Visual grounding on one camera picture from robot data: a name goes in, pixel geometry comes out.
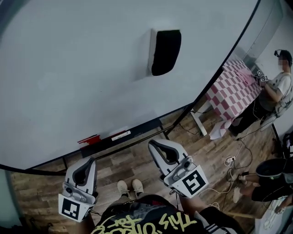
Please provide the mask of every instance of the white whiteboard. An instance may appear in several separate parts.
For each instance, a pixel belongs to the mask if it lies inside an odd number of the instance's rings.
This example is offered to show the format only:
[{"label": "white whiteboard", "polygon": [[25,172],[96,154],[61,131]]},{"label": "white whiteboard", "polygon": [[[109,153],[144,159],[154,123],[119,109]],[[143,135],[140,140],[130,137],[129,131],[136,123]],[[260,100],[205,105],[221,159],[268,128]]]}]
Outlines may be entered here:
[{"label": "white whiteboard", "polygon": [[[26,169],[77,141],[191,103],[257,0],[30,0],[0,44],[0,163]],[[174,69],[147,76],[152,28],[179,28]]]}]

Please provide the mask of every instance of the white sneaker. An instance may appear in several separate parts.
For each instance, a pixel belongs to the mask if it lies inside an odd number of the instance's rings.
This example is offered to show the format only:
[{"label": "white sneaker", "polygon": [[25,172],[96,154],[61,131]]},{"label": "white sneaker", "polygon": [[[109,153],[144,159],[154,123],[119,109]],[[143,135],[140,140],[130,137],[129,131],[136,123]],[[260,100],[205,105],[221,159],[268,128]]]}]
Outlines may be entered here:
[{"label": "white sneaker", "polygon": [[122,196],[123,194],[127,194],[128,198],[131,198],[129,190],[127,188],[127,184],[125,183],[125,181],[118,181],[117,188],[120,193],[120,196]]},{"label": "white sneaker", "polygon": [[240,193],[240,188],[235,187],[233,192],[233,202],[237,203],[241,197],[242,197],[242,194]]},{"label": "white sneaker", "polygon": [[134,179],[132,181],[132,187],[133,187],[133,190],[136,193],[136,198],[138,198],[137,193],[143,192],[142,182],[140,180],[138,180],[138,179]]}]

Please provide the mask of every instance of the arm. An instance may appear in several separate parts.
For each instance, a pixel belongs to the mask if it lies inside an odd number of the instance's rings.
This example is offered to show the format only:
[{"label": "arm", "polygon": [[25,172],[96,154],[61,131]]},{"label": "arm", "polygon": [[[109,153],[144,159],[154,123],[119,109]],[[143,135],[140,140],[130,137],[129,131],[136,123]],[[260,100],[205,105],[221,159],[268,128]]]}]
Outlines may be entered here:
[{"label": "arm", "polygon": [[265,84],[264,89],[267,91],[273,101],[279,102],[283,97],[283,93],[278,89],[277,92],[272,90],[268,84]]},{"label": "arm", "polygon": [[199,213],[200,211],[207,208],[207,205],[198,196],[194,196],[193,198],[179,196],[179,198],[183,211],[186,214],[193,216],[196,211]]},{"label": "arm", "polygon": [[95,228],[91,214],[89,214],[84,220],[80,223],[76,222],[75,233],[76,234],[90,234]]},{"label": "arm", "polygon": [[286,197],[286,199],[276,208],[275,212],[279,213],[283,208],[292,205],[293,194]]}]

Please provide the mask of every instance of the black cable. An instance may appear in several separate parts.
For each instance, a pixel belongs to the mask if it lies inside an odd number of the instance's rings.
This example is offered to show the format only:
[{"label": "black cable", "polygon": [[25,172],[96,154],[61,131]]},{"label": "black cable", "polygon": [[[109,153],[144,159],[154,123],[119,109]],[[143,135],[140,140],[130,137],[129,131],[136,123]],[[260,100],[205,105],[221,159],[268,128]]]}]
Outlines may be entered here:
[{"label": "black cable", "polygon": [[91,213],[101,216],[98,212],[91,210]]},{"label": "black cable", "polygon": [[[253,155],[252,155],[251,150],[246,146],[246,144],[245,144],[242,140],[239,139],[239,141],[241,141],[241,142],[243,143],[243,145],[245,146],[245,148],[249,150],[250,155],[251,155],[251,160],[250,160],[250,162],[248,163],[247,166],[242,166],[242,167],[236,168],[236,167],[235,167],[235,159],[233,158],[233,165],[234,165],[234,169],[235,169],[235,170],[239,170],[239,169],[242,169],[242,168],[248,167],[248,166],[251,165],[251,163],[252,163],[252,161],[253,161]],[[228,169],[227,173],[226,173],[226,181],[227,181],[227,182],[230,182],[229,187],[231,186],[231,183],[234,182],[232,179],[230,179],[230,180],[228,179],[228,175],[229,175],[229,171],[230,171],[230,170],[232,170],[232,167],[230,167],[230,168]],[[222,211],[223,211],[224,208],[225,208],[225,203],[226,203],[227,195],[228,195],[228,192],[225,194],[225,197],[224,197],[224,202],[223,202]]]},{"label": "black cable", "polygon": [[192,135],[196,135],[196,134],[198,133],[198,132],[196,132],[196,133],[192,133],[191,131],[185,129],[185,128],[181,125],[181,123],[179,123],[179,126],[182,127],[183,130],[185,130],[185,131],[191,133]]},{"label": "black cable", "polygon": [[262,126],[261,128],[259,128],[259,129],[257,129],[257,130],[255,130],[255,131],[253,131],[253,132],[251,132],[251,133],[249,133],[249,134],[247,134],[247,135],[245,135],[245,136],[243,136],[243,137],[239,137],[239,138],[237,138],[236,140],[237,141],[240,141],[242,138],[244,138],[244,137],[246,137],[246,136],[248,136],[248,135],[250,135],[250,134],[252,134],[252,133],[255,133],[255,132],[257,132],[258,130],[261,130],[264,126]]},{"label": "black cable", "polygon": [[206,112],[198,112],[198,111],[195,111],[195,110],[191,110],[191,112],[192,113],[200,113],[200,114],[205,114],[205,113],[208,113],[208,112],[210,112],[211,110],[213,110],[214,108],[211,108],[211,109],[209,109],[209,110],[207,110]]},{"label": "black cable", "polygon": [[[229,173],[230,170],[232,170],[232,168],[229,168],[228,171],[227,171],[227,174],[226,174],[226,180],[228,182],[230,182],[229,188],[231,187],[232,183],[234,182],[232,179],[228,180],[228,173]],[[222,212],[224,211],[224,208],[225,208],[225,203],[226,203],[226,198],[227,198],[228,193],[229,193],[229,190],[227,190],[227,192],[225,194],[225,197],[224,197]]]},{"label": "black cable", "polygon": [[244,145],[244,147],[246,148],[246,149],[248,149],[249,150],[249,152],[250,152],[250,155],[251,155],[251,159],[250,159],[250,162],[248,163],[248,165],[247,166],[242,166],[242,167],[239,167],[239,168],[236,168],[235,167],[235,159],[234,158],[232,158],[232,160],[233,160],[233,165],[234,165],[234,169],[235,170],[238,170],[238,169],[241,169],[241,168],[245,168],[245,167],[248,167],[248,166],[250,166],[251,165],[251,163],[252,163],[252,161],[253,161],[253,156],[252,156],[252,152],[251,152],[251,150],[246,146],[246,144],[242,141],[242,140],[239,140],[239,141],[241,141],[242,142],[242,144]]},{"label": "black cable", "polygon": [[[176,193],[174,190],[171,190],[169,195],[173,195],[174,193]],[[179,207],[178,207],[178,193],[176,193],[176,207],[177,207],[177,210],[179,210]]]}]

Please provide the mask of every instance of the hand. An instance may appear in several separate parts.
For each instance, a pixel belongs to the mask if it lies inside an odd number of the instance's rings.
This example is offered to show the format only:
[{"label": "hand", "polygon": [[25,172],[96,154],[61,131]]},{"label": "hand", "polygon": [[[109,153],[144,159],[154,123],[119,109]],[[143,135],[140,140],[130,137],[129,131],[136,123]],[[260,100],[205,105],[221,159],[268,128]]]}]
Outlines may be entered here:
[{"label": "hand", "polygon": [[279,206],[277,206],[277,208],[275,209],[275,213],[276,213],[276,214],[279,214],[279,213],[282,211],[283,208],[284,208],[284,207],[282,207],[282,204],[279,205]]},{"label": "hand", "polygon": [[275,213],[281,212],[281,210],[287,206],[290,206],[292,203],[293,195],[289,195],[286,199],[275,209]]}]

